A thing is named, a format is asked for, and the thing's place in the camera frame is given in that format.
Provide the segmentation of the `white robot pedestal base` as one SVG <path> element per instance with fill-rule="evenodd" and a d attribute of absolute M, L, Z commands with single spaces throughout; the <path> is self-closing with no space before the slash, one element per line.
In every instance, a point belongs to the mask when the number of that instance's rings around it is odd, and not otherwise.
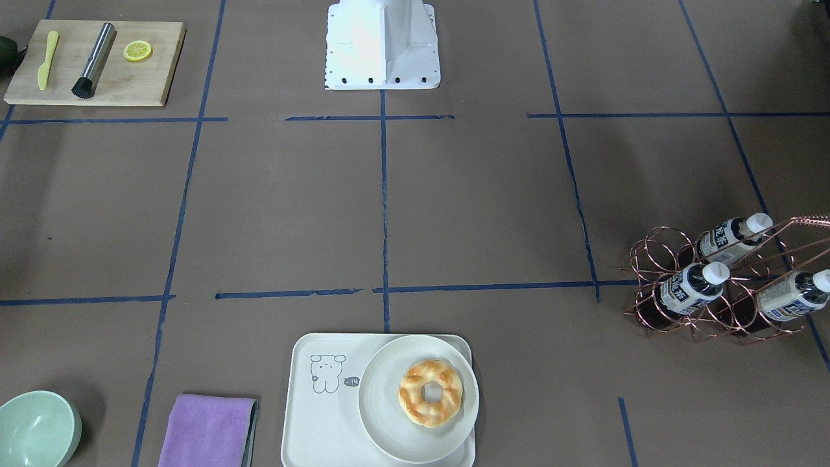
<path fill-rule="evenodd" d="M 423 1 L 340 1 L 327 12 L 324 87 L 430 90 L 441 83 L 438 27 Z"/>

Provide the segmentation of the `dark green avocado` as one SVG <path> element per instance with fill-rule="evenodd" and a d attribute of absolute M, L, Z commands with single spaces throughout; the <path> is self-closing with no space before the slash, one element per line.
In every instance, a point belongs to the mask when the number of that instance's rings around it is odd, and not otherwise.
<path fill-rule="evenodd" d="M 8 36 L 0 36 L 0 71 L 11 71 L 19 62 L 19 48 L 16 41 Z"/>

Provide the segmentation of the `mint green bowl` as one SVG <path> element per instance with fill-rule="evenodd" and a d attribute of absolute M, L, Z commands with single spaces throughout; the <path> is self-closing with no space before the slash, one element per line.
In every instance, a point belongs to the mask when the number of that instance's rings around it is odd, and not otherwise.
<path fill-rule="evenodd" d="M 30 391 L 2 405 L 2 466 L 65 466 L 80 438 L 79 411 L 53 391 Z"/>

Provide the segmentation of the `yellow plastic knife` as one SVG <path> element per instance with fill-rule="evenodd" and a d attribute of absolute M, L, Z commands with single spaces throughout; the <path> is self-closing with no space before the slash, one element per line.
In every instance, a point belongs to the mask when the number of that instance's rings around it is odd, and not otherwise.
<path fill-rule="evenodd" d="M 49 82 L 49 74 L 51 65 L 53 64 L 54 52 L 56 51 L 60 33 L 58 30 L 50 30 L 47 33 L 47 41 L 45 41 L 45 54 L 41 65 L 38 68 L 38 89 L 45 91 Z"/>

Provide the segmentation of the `beige round plate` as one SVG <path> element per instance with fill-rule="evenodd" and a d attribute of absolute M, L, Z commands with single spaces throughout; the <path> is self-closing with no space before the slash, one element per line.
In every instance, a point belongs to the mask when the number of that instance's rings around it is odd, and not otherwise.
<path fill-rule="evenodd" d="M 426 428 L 410 422 L 398 403 L 398 387 L 407 369 L 426 359 L 447 361 L 464 385 L 460 411 L 450 422 Z M 358 408 L 371 441 L 383 453 L 410 464 L 441 461 L 471 436 L 480 405 L 479 387 L 471 361 L 442 338 L 398 337 L 370 359 L 361 379 Z"/>

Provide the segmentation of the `steel muddler black tip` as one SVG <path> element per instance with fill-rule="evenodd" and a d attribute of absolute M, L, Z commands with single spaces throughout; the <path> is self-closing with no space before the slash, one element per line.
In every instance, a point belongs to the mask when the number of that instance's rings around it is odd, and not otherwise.
<path fill-rule="evenodd" d="M 116 36 L 115 25 L 113 23 L 103 23 L 85 68 L 71 88 L 71 92 L 75 97 L 81 99 L 94 97 L 97 83 L 100 80 Z"/>

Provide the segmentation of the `tea bottle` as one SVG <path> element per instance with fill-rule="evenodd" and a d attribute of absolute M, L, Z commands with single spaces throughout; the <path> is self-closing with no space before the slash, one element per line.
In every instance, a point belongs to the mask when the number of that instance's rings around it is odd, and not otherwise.
<path fill-rule="evenodd" d="M 828 304 L 829 270 L 796 270 L 756 295 L 759 313 L 770 321 L 788 322 Z"/>
<path fill-rule="evenodd" d="M 765 233 L 773 225 L 771 216 L 763 212 L 728 219 L 700 236 L 694 254 L 702 263 L 718 262 L 731 268 L 764 242 Z"/>
<path fill-rule="evenodd" d="M 693 263 L 656 286 L 656 305 L 673 319 L 691 315 L 720 298 L 729 277 L 721 262 Z"/>

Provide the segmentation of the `beige tray with bunny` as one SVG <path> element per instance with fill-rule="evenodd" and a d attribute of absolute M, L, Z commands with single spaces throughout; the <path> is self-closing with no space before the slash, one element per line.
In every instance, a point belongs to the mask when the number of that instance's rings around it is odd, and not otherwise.
<path fill-rule="evenodd" d="M 359 414 L 361 379 L 373 355 L 403 334 L 311 332 L 294 343 L 281 459 L 285 466 L 471 466 L 475 431 L 447 458 L 427 464 L 398 461 L 371 441 Z M 442 338 L 472 364 L 469 344 Z"/>

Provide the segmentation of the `purple folded cloth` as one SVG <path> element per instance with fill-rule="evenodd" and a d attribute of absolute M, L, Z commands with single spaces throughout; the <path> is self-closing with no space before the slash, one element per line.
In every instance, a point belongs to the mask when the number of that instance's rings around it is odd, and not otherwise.
<path fill-rule="evenodd" d="M 159 466 L 250 466 L 259 402 L 181 394 L 170 411 Z"/>

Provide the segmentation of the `lemon slice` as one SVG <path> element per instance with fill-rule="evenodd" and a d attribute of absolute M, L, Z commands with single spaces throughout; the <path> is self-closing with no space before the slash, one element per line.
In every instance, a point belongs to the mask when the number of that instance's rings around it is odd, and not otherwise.
<path fill-rule="evenodd" d="M 145 40 L 134 40 L 124 46 L 122 56 L 128 62 L 142 62 L 153 55 L 153 45 Z"/>

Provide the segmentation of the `glazed twisted donut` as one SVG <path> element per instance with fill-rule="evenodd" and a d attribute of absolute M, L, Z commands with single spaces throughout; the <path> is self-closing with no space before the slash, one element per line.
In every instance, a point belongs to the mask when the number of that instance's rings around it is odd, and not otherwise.
<path fill-rule="evenodd" d="M 464 385 L 447 361 L 418 361 L 404 373 L 398 387 L 398 403 L 410 422 L 437 428 L 460 411 Z"/>

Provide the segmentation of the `wooden cutting board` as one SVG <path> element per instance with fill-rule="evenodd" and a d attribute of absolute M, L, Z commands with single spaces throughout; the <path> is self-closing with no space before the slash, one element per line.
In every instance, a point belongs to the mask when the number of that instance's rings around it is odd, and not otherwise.
<path fill-rule="evenodd" d="M 85 68 L 103 21 L 43 19 L 34 30 L 27 55 L 14 73 L 4 101 L 46 106 L 164 106 L 182 49 L 185 25 L 160 21 L 112 23 L 117 36 L 94 97 L 75 97 L 71 88 Z M 51 62 L 47 89 L 39 91 L 38 68 L 44 59 L 50 30 L 58 30 L 60 39 Z M 134 40 L 153 45 L 153 55 L 142 62 L 126 61 L 123 49 Z"/>

